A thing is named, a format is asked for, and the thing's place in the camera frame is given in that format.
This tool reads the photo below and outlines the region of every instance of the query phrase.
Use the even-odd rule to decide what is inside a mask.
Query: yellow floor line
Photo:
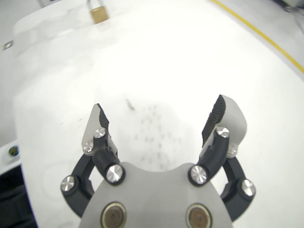
[[[242,23],[244,23],[249,28],[251,28],[254,32],[256,32],[258,35],[260,35],[261,37],[263,37],[267,42],[269,42],[273,47],[275,47],[279,52],[281,52],[289,61],[291,61],[291,63],[294,66],[296,66],[304,74],[304,68],[302,67],[302,65],[299,64],[294,58],[292,58],[291,55],[288,54],[285,50],[283,50],[280,46],[278,46],[278,44],[276,44],[273,40],[271,40],[268,36],[266,36],[262,31],[260,31],[259,29],[257,29],[250,22],[246,21],[243,17],[241,17],[240,15],[238,15],[233,10],[229,9],[227,6],[225,6],[224,4],[222,4],[220,1],[218,1],[218,0],[210,0],[210,1],[214,2],[215,4],[217,4],[218,6],[220,6],[221,8],[223,8],[229,14],[233,15],[235,18],[237,18]]]

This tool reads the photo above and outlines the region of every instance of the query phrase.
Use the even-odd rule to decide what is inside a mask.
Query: black rubber pad
[[[100,108],[100,114],[99,114],[100,125],[102,127],[106,128],[107,130],[109,130],[109,120],[105,116],[105,113],[103,112],[103,109],[101,108],[101,106],[99,105],[99,103],[98,103],[98,107]]]
[[[222,97],[222,95],[219,95],[202,132],[203,145],[207,141],[215,125],[222,120],[225,113],[225,109],[226,105],[224,98]]]

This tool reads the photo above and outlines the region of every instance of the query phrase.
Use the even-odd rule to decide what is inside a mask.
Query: floor
[[[272,0],[219,1],[255,25],[304,66],[304,50],[302,48],[304,35],[294,18],[296,16],[299,22],[304,25],[304,16],[284,12],[282,7]],[[13,39],[13,26],[19,19],[39,9],[40,6],[36,0],[0,0],[0,45],[2,46]],[[0,51],[0,146],[16,139],[12,112],[12,98],[15,90],[12,69],[13,49],[12,47]],[[303,74],[290,61],[284,56],[281,59],[294,70],[296,75],[304,79]]]

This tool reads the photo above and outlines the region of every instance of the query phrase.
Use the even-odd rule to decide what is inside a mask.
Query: brass padlock
[[[92,9],[91,0],[87,0],[87,6],[91,12],[92,18],[95,24],[101,23],[109,19],[105,6],[103,5],[102,0],[98,0],[99,7]]]

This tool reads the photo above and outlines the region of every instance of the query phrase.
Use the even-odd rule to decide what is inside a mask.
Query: silver screw
[[[97,129],[95,131],[94,137],[95,138],[102,138],[102,137],[104,137],[105,134],[106,134],[106,129],[102,127],[102,128]]]
[[[194,165],[190,171],[191,178],[199,185],[204,184],[207,181],[206,171],[199,165]]]
[[[229,137],[229,130],[225,127],[217,127],[216,128],[217,134],[219,134],[222,138],[228,138]]]
[[[123,176],[123,168],[119,164],[114,164],[108,169],[106,176],[110,183],[118,182]]]
[[[235,143],[230,143],[228,146],[227,157],[234,158],[238,153],[239,146]]]
[[[242,182],[241,188],[247,196],[252,197],[255,195],[256,188],[255,188],[253,182],[251,182],[250,180],[245,179]]]
[[[62,191],[70,191],[75,185],[75,178],[73,176],[65,177],[61,182],[61,190]]]
[[[90,140],[89,142],[86,142],[86,144],[83,146],[83,151],[90,153],[94,147],[93,140]]]

